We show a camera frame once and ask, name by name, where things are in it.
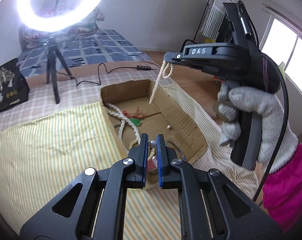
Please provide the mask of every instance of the yellow striped fabric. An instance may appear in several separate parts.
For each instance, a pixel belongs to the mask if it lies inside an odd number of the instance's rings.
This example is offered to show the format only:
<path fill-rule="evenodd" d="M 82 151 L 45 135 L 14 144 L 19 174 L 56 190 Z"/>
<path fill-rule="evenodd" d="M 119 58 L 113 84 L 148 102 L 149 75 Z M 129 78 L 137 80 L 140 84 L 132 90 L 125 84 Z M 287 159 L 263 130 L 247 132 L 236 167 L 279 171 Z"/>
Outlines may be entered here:
<path fill-rule="evenodd" d="M 163 88 L 194 118 L 211 148 L 194 166 L 205 170 L 210 163 L 235 179 L 234 166 L 224 163 L 230 150 L 217 146 L 220 132 L 211 118 L 176 83 Z M 120 159 L 116 135 L 100 102 L 8 128 L 0 132 L 0 212 L 19 233 L 85 168 L 108 168 Z M 251 195 L 256 176 L 247 171 L 236 176 L 236 184 Z M 177 190 L 128 190 L 124 239 L 181 239 Z"/>

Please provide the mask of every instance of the black package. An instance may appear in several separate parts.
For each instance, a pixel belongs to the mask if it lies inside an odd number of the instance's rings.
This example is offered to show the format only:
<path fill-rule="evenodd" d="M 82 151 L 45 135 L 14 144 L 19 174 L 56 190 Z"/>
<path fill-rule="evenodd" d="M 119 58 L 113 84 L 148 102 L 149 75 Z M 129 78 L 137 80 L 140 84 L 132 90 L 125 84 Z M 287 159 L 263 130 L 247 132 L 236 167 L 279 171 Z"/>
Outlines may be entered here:
<path fill-rule="evenodd" d="M 0 112 L 28 100 L 29 86 L 17 62 L 15 58 L 0 66 Z"/>

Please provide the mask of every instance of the pink sleeve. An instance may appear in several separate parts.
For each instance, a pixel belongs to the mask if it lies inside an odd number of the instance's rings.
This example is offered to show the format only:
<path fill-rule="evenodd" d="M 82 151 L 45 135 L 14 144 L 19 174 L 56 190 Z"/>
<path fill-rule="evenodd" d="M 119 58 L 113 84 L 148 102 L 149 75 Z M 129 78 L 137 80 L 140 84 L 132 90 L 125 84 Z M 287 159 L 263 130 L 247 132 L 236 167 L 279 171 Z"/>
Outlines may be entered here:
<path fill-rule="evenodd" d="M 287 232 L 302 213 L 302 144 L 285 166 L 267 177 L 263 193 L 264 207 Z"/>

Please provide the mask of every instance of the ring light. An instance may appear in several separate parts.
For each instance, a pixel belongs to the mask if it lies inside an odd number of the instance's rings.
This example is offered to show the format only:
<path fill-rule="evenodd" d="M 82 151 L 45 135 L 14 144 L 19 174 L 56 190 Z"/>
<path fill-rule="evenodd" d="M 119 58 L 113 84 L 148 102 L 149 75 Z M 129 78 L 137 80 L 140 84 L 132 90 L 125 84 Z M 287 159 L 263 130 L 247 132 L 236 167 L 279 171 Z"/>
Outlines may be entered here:
<path fill-rule="evenodd" d="M 18 0 L 18 12 L 22 22 L 28 27 L 44 32 L 55 32 L 71 26 L 84 19 L 101 0 L 83 0 L 72 12 L 51 18 L 37 16 L 31 8 L 31 0 Z"/>

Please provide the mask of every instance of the gloved hand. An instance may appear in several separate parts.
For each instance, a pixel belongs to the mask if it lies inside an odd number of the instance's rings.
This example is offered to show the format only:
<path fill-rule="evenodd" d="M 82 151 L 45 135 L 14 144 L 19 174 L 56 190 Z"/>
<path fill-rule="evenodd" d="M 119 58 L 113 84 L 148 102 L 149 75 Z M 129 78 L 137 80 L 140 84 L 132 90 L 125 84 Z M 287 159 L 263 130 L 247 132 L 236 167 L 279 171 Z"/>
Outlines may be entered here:
<path fill-rule="evenodd" d="M 226 83 L 223 83 L 218 93 L 218 100 L 220 101 L 218 114 L 222 114 L 225 120 L 228 120 L 222 125 L 220 146 L 228 145 L 231 140 L 237 140 L 241 135 L 241 127 L 236 121 L 237 109 L 262 115 L 262 143 L 257 161 L 263 165 L 265 170 L 283 123 L 284 110 L 278 98 L 251 87 L 238 87 L 230 90 Z M 279 170 L 292 158 L 297 143 L 297 137 L 288 124 L 270 173 Z"/>

